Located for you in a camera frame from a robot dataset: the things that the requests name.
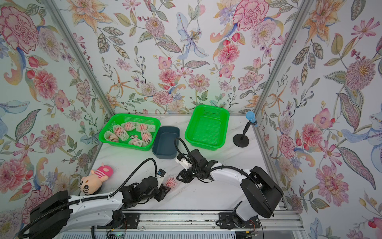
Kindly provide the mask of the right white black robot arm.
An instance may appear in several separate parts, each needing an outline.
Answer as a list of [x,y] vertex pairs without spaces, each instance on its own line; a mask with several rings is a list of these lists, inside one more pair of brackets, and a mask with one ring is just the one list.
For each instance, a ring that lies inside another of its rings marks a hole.
[[174,146],[179,153],[176,161],[184,169],[176,179],[182,183],[191,183],[198,179],[203,183],[222,182],[241,188],[245,200],[240,201],[233,211],[218,221],[224,229],[244,228],[247,222],[259,216],[269,219],[274,216],[284,193],[278,184],[265,172],[255,166],[244,170],[223,165],[216,160],[208,161],[198,149],[189,150],[185,142],[176,137]]

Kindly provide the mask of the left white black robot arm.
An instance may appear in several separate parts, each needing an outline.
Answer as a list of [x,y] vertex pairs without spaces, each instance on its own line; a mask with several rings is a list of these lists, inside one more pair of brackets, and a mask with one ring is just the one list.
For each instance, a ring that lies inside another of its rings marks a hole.
[[101,165],[80,181],[81,196],[70,196],[60,191],[30,212],[30,222],[18,233],[19,239],[52,239],[60,232],[76,228],[100,226],[115,229],[125,223],[123,210],[143,205],[151,199],[162,201],[170,188],[163,185],[166,171],[154,164],[155,175],[140,183],[127,182],[147,162],[140,163],[125,181],[113,192],[100,194],[104,182],[113,175],[113,169]]

